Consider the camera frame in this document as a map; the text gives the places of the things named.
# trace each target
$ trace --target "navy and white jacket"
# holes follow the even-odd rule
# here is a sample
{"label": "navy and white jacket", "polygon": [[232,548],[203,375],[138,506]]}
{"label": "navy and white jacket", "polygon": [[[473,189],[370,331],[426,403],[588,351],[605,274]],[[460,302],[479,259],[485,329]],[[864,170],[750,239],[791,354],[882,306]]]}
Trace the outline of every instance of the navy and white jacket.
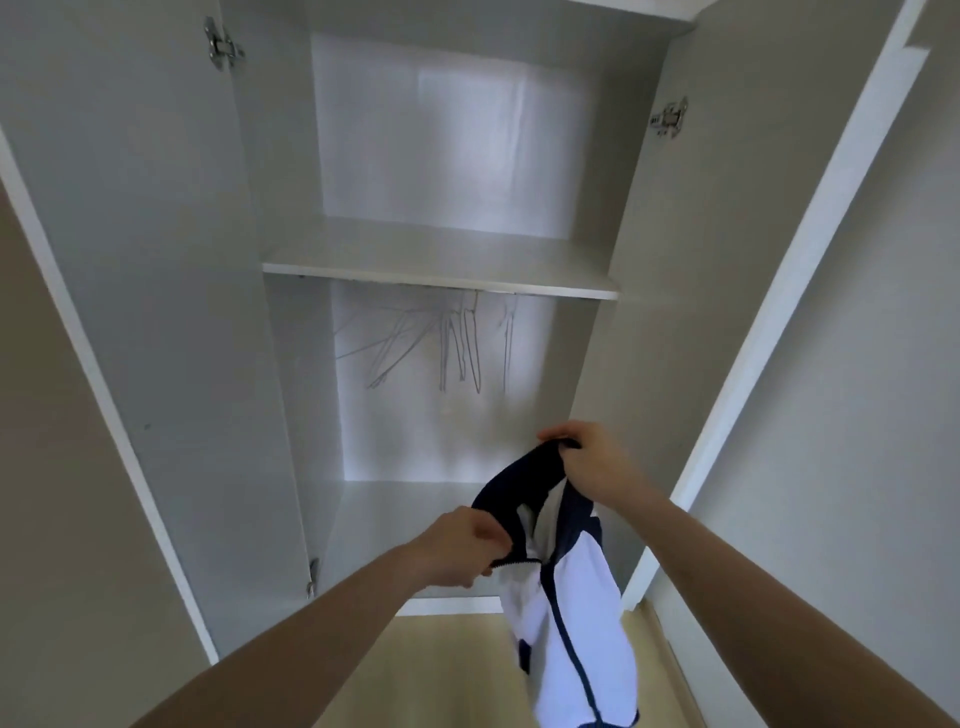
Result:
{"label": "navy and white jacket", "polygon": [[566,479],[557,445],[543,443],[506,468],[473,507],[490,512],[514,543],[493,566],[540,726],[626,728],[639,713],[620,591],[593,501]]}

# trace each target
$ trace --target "shelf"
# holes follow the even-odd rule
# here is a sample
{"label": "shelf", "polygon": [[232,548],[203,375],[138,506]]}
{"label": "shelf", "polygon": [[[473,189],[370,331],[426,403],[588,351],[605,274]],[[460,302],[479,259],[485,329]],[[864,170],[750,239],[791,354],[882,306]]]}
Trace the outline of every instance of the shelf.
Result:
{"label": "shelf", "polygon": [[265,256],[264,273],[615,300],[602,252],[566,240],[318,218]]}

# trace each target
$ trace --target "wardrobe door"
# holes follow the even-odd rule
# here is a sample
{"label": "wardrobe door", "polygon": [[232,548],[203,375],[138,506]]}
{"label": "wardrobe door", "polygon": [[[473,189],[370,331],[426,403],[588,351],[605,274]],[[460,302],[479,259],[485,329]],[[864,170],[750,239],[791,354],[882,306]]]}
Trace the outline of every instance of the wardrobe door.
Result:
{"label": "wardrobe door", "polygon": [[[805,235],[822,254],[869,165],[848,146],[843,173],[825,176],[884,43],[908,42],[891,35],[902,5],[723,0],[670,44],[653,112],[688,107],[679,130],[644,137],[610,267],[620,299],[601,306],[573,406],[608,424],[667,492],[787,248]],[[894,96],[902,72],[916,72],[905,56]],[[874,114],[854,146],[891,119]],[[815,191],[832,206],[805,220]],[[642,545],[617,520],[605,542],[622,588]]]}
{"label": "wardrobe door", "polygon": [[309,575],[218,14],[0,5],[0,125],[223,655]]}

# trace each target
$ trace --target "white wardrobe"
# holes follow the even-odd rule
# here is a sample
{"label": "white wardrobe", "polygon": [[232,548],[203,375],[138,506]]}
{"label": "white wardrobe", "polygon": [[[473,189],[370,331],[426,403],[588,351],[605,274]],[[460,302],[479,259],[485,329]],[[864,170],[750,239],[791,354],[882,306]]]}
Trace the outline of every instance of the white wardrobe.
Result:
{"label": "white wardrobe", "polygon": [[[4,6],[3,182],[202,639],[571,412],[672,490],[900,5]],[[624,586],[642,544],[605,526]]]}

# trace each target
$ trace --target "door hinge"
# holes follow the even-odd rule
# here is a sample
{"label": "door hinge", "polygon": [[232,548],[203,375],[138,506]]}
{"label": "door hinge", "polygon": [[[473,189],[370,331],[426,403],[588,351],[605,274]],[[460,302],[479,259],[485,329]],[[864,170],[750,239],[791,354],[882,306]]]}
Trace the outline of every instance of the door hinge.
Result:
{"label": "door hinge", "polygon": [[671,101],[660,113],[650,117],[650,128],[657,130],[657,136],[666,136],[670,132],[670,138],[680,133],[684,125],[684,116],[686,115],[686,97],[680,100],[680,103]]}
{"label": "door hinge", "polygon": [[230,68],[232,68],[237,59],[247,57],[243,48],[230,38],[227,26],[224,26],[224,36],[220,37],[220,32],[217,30],[217,21],[209,15],[204,20],[204,32],[206,33],[210,61],[217,67],[218,71],[224,70],[224,59],[227,59]]}
{"label": "door hinge", "polygon": [[306,585],[306,598],[317,595],[317,579],[320,577],[320,559],[310,559],[310,581]]}

